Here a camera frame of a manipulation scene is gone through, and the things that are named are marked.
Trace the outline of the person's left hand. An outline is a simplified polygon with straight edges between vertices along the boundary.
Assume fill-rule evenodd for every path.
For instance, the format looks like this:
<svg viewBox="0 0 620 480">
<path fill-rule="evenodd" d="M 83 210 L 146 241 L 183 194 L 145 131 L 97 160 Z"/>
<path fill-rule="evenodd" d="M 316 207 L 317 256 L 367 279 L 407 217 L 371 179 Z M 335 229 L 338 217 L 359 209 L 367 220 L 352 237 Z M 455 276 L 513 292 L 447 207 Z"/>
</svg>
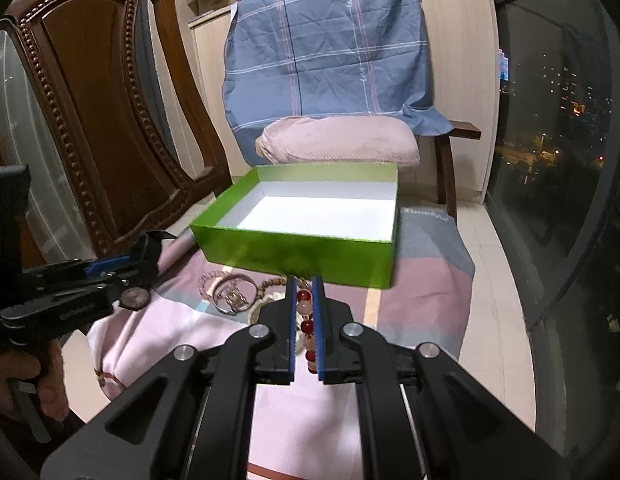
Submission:
<svg viewBox="0 0 620 480">
<path fill-rule="evenodd" d="M 69 414 L 69 404 L 60 342 L 52 340 L 40 357 L 42 360 L 19 350 L 0 353 L 0 412 L 18 417 L 11 386 L 25 386 L 26 393 L 37 395 L 44 415 L 62 422 Z"/>
</svg>

